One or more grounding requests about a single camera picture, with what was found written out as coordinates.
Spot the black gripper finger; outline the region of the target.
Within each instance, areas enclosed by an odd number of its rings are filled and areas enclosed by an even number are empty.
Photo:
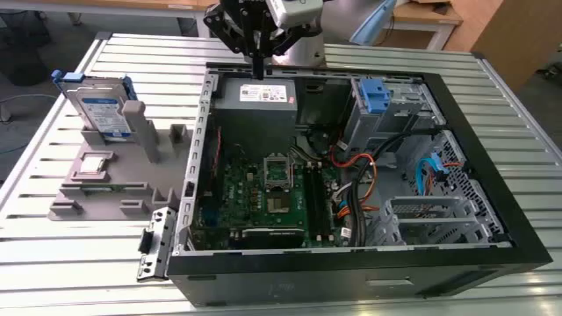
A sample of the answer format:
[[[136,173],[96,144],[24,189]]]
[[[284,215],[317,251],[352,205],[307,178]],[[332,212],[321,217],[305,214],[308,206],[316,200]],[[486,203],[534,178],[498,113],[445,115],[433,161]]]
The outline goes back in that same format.
[[[220,19],[217,8],[208,8],[204,14],[204,24],[223,44],[233,53],[241,53],[249,58],[252,78],[260,79],[260,55],[255,42],[253,29],[249,19],[244,18],[239,27],[227,20]]]
[[[259,39],[260,80],[272,57],[277,64],[313,66],[319,64],[319,30],[289,28],[285,31],[261,31]]]

